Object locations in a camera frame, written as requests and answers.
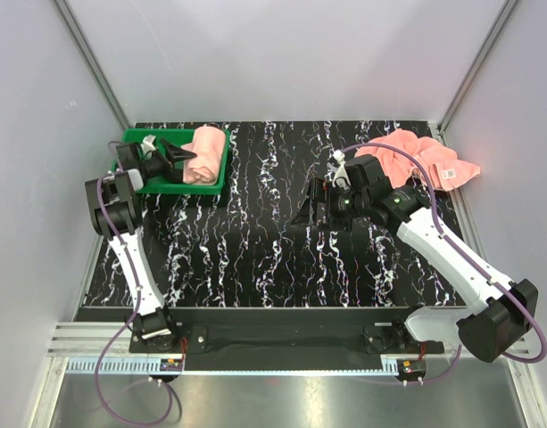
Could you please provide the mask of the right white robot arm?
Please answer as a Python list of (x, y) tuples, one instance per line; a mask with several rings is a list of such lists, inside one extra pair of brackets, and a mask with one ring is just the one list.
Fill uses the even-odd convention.
[(356, 218), (366, 218), (423, 256), (464, 301), (461, 309), (412, 312), (393, 330), (396, 349), (409, 354), (424, 342), (457, 343), (491, 363), (532, 329), (538, 301), (532, 282), (515, 282), (489, 266), (440, 221), (427, 199), (408, 185), (393, 188), (377, 158), (335, 157), (335, 177), (310, 181), (292, 225), (349, 232)]

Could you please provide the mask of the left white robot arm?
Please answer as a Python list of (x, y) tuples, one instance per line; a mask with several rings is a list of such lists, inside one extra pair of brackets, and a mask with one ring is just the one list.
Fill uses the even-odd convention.
[(187, 338), (172, 319), (147, 260), (143, 245), (144, 216), (137, 192), (157, 177), (182, 182), (175, 165), (196, 154), (153, 135), (137, 143), (107, 144), (116, 167), (85, 183), (87, 205), (96, 233), (114, 251), (132, 299), (133, 312), (125, 322), (136, 352), (185, 351)]

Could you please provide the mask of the pink towel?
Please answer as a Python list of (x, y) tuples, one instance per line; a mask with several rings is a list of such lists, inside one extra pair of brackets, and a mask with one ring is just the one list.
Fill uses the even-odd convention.
[(215, 185), (225, 150), (226, 134), (215, 127), (203, 126), (194, 132), (193, 141), (183, 148), (195, 157), (185, 160), (183, 180), (189, 185)]
[[(374, 138), (370, 142), (389, 145), (408, 153), (424, 168), (435, 190), (450, 192), (481, 174), (479, 166), (460, 160), (454, 150), (431, 137), (417, 137), (408, 130), (396, 129), (388, 136)], [(379, 160), (393, 188), (405, 185), (414, 175), (424, 180), (416, 164), (397, 152), (364, 146), (357, 150), (355, 156), (367, 154)]]

